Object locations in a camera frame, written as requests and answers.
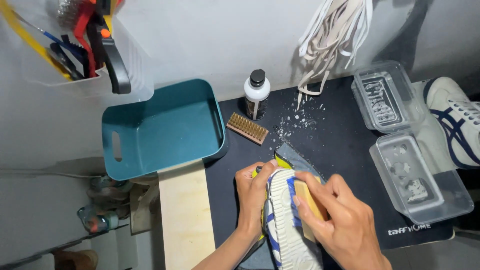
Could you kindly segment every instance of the white sneaker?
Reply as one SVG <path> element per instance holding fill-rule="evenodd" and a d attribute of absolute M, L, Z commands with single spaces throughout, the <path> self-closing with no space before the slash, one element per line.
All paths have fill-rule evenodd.
<path fill-rule="evenodd" d="M 480 167 L 480 107 L 471 102 L 460 86 L 440 77 L 427 83 L 423 97 L 430 113 L 445 131 L 448 152 L 462 169 Z"/>
<path fill-rule="evenodd" d="M 279 270 L 322 270 L 320 248 L 303 237 L 291 194 L 294 179 L 295 171 L 288 169 L 278 169 L 268 179 L 264 214 L 275 263 Z"/>

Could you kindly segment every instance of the black bottle cap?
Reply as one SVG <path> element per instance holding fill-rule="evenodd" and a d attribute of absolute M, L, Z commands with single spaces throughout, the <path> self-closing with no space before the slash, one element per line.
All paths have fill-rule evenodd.
<path fill-rule="evenodd" d="M 264 85 L 265 82 L 265 71 L 261 69 L 256 69 L 250 74 L 250 84 L 253 87 L 259 87 Z"/>

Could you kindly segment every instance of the desk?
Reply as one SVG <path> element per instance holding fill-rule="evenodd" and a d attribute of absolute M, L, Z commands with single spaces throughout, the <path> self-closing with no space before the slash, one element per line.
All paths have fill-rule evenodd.
<path fill-rule="evenodd" d="M 298 96 L 295 87 L 271 92 L 265 117 L 257 121 L 269 130 L 262 146 L 227 130 L 228 153 L 205 165 L 216 247 L 236 227 L 235 172 L 257 161 L 267 162 L 273 158 L 274 150 L 280 144 L 274 125 L 283 127 L 284 132 L 290 134 L 287 137 L 289 142 L 326 179 L 333 173 L 341 174 L 353 194 L 373 209 L 381 249 L 419 245 L 454 236 L 451 220 L 420 228 L 394 209 L 369 153 L 369 148 L 382 134 L 365 127 L 350 88 L 352 81 L 353 77 L 326 81 L 323 93 L 311 100 L 308 98 L 300 106 L 300 112 L 294 112 Z M 219 104 L 225 124 L 233 112 L 244 115 L 243 98 Z"/>

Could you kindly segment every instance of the brass bristle brush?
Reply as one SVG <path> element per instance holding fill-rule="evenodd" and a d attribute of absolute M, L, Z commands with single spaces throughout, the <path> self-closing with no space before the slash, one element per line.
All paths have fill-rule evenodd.
<path fill-rule="evenodd" d="M 264 143 L 265 137 L 267 137 L 268 134 L 267 129 L 255 124 L 245 117 L 238 115 L 235 112 L 228 120 L 227 128 L 259 145 Z"/>

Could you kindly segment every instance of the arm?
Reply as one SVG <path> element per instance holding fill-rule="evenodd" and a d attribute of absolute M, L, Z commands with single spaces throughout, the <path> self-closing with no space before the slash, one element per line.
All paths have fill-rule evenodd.
<path fill-rule="evenodd" d="M 217 250 L 192 270 L 232 270 L 241 262 L 262 234 L 261 214 L 265 203 L 265 185 L 277 164 L 275 160 L 265 164 L 258 162 L 235 174 L 240 202 L 238 226 Z M 252 172 L 257 166 L 262 166 L 262 170 L 252 178 Z"/>
<path fill-rule="evenodd" d="M 305 200 L 294 196 L 300 218 L 345 270 L 392 270 L 380 251 L 372 209 L 353 195 L 340 175 L 332 175 L 325 185 L 309 172 L 297 172 L 296 177 L 307 183 L 331 216 L 328 221 L 318 219 Z"/>

